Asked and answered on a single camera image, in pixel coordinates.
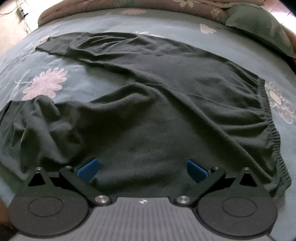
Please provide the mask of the folded pink floral quilt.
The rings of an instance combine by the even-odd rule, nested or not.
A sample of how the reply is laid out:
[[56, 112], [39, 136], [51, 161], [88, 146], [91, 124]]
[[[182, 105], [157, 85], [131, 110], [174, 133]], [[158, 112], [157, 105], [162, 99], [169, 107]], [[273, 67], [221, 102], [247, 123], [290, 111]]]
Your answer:
[[227, 9], [236, 5], [246, 5], [261, 8], [264, 1], [169, 1], [169, 0], [130, 0], [130, 1], [111, 1], [111, 0], [88, 0], [88, 1], [62, 1], [46, 9], [38, 19], [38, 26], [41, 27], [53, 20], [64, 18], [80, 13], [100, 11], [107, 9], [129, 8], [136, 9], [156, 9], [162, 11], [173, 11], [184, 13], [217, 23], [224, 24], [229, 18]]

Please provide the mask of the green patterned pillow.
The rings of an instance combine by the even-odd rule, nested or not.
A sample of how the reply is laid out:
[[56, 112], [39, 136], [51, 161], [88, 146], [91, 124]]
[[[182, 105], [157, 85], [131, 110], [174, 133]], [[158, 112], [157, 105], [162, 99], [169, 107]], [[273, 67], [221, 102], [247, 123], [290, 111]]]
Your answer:
[[283, 26], [265, 9], [240, 4], [231, 7], [228, 13], [228, 27], [244, 30], [273, 45], [287, 56], [295, 58], [292, 42]]

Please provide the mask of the white power strip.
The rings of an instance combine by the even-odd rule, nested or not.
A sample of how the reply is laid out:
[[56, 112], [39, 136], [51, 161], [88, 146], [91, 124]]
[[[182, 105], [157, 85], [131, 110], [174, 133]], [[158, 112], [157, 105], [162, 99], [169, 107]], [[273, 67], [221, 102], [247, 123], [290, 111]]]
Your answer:
[[18, 13], [18, 16], [21, 20], [24, 20], [26, 18], [26, 16], [28, 15], [28, 13], [26, 11], [24, 11], [24, 9], [21, 6], [19, 6], [17, 8], [17, 13]]

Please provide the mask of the green floral bed sheet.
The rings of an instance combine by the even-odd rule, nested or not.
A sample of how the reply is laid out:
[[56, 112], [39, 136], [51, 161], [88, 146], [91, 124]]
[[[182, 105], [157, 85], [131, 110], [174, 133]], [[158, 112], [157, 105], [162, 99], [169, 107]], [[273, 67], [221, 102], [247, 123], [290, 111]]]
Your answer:
[[55, 20], [35, 30], [1, 56], [1, 105], [20, 100], [34, 77], [53, 69], [67, 71], [55, 102], [88, 102], [124, 84], [117, 74], [38, 53], [35, 47], [48, 37], [70, 32], [127, 32], [173, 39], [207, 50], [250, 70], [281, 89], [287, 104], [295, 106], [295, 74], [280, 53], [250, 33], [197, 16], [145, 10], [129, 15], [124, 9], [93, 11]]

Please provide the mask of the dark green trousers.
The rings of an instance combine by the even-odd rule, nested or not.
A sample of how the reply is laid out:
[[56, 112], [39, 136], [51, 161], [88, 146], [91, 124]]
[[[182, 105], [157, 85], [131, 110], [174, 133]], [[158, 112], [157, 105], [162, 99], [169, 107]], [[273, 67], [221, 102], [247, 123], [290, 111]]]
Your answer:
[[20, 179], [97, 157], [111, 196], [178, 196], [193, 187], [187, 160], [230, 176], [248, 167], [269, 194], [292, 180], [280, 153], [265, 81], [208, 51], [131, 33], [69, 33], [37, 49], [118, 73], [125, 84], [90, 102], [46, 95], [1, 110], [1, 164]]

